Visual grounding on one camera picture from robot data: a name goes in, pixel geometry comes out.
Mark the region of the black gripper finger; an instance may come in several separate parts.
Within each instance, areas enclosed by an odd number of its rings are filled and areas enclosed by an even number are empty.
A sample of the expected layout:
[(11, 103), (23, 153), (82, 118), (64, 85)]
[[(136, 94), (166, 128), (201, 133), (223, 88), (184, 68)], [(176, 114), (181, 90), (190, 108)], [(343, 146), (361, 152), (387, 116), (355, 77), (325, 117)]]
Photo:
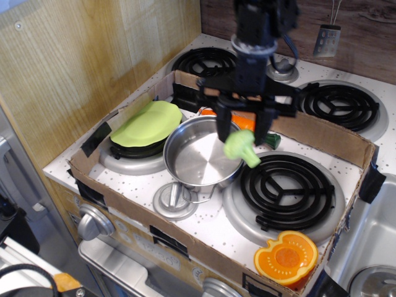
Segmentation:
[(231, 109), (221, 99), (218, 99), (216, 114), (218, 138), (225, 142), (230, 134)]
[(278, 112), (274, 108), (262, 108), (261, 110), (255, 111), (255, 115), (254, 144), (258, 146), (265, 142), (268, 131), (273, 120), (278, 116)]

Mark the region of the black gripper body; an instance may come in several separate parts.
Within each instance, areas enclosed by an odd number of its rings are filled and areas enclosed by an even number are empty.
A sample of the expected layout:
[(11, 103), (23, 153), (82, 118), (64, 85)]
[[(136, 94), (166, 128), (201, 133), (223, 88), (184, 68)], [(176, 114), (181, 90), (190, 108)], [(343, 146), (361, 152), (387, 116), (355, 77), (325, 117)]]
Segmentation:
[(278, 112), (277, 117), (294, 117), (300, 90), (269, 78), (267, 68), (270, 64), (275, 66), (273, 53), (258, 55), (239, 51), (233, 72), (197, 81), (197, 102), (214, 112), (218, 99), (221, 99), (231, 112), (255, 115), (255, 111), (262, 108), (274, 108)]

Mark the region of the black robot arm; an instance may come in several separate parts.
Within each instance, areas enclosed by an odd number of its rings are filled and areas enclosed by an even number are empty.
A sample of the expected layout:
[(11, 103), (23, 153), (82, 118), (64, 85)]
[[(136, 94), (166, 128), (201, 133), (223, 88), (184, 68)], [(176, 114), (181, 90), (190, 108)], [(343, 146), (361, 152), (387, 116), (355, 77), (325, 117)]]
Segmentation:
[(301, 90), (267, 77), (267, 65), (274, 64), (278, 39), (287, 43), (287, 33), (296, 27), (296, 1), (235, 1), (236, 33), (231, 45), (236, 52), (233, 72), (199, 79), (197, 102), (217, 114), (218, 138), (230, 134), (232, 111), (254, 113), (254, 143), (260, 145), (279, 116), (294, 117)]

